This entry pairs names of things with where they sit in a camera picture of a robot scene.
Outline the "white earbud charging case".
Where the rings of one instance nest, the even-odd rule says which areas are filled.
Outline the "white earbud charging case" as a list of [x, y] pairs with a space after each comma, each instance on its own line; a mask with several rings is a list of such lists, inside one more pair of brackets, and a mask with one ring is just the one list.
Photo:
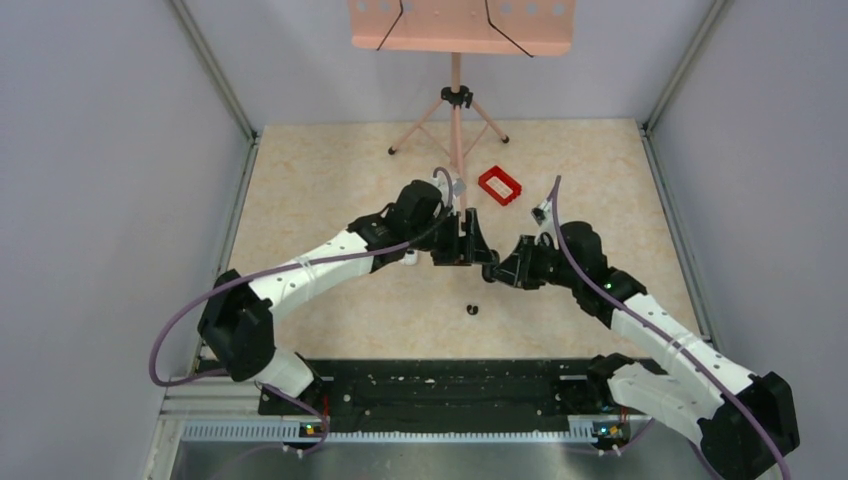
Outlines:
[[401, 264], [404, 266], [414, 266], [419, 261], [419, 253], [415, 250], [408, 249], [405, 251], [401, 259]]

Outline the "black oval case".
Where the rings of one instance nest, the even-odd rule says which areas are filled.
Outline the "black oval case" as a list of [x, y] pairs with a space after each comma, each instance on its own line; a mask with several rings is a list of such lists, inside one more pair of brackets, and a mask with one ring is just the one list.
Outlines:
[[497, 269], [500, 264], [500, 257], [497, 251], [492, 253], [492, 258], [485, 264], [481, 265], [481, 276], [487, 283], [496, 282]]

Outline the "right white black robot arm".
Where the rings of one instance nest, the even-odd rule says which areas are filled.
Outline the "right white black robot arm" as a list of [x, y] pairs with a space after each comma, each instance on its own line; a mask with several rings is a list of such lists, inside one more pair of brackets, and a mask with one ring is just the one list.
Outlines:
[[583, 221], [523, 235], [483, 277], [513, 288], [568, 289], [577, 305], [641, 348], [662, 372], [622, 354], [595, 357], [586, 397], [600, 412], [635, 409], [677, 432], [723, 479], [757, 479], [800, 445], [793, 393], [774, 372], [757, 375], [684, 327], [624, 270], [611, 267], [600, 236]]

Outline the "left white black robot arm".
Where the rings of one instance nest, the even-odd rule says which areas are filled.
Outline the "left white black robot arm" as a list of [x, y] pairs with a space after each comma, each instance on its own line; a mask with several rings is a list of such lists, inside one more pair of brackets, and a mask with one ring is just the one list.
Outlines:
[[235, 382], [268, 384], [297, 413], [319, 404], [313, 369], [276, 342], [283, 319], [348, 280], [425, 252], [436, 266], [472, 266], [493, 281], [498, 253], [485, 242], [475, 209], [457, 213], [445, 190], [414, 180], [382, 211], [359, 217], [319, 247], [264, 273], [218, 277], [198, 324], [203, 342]]

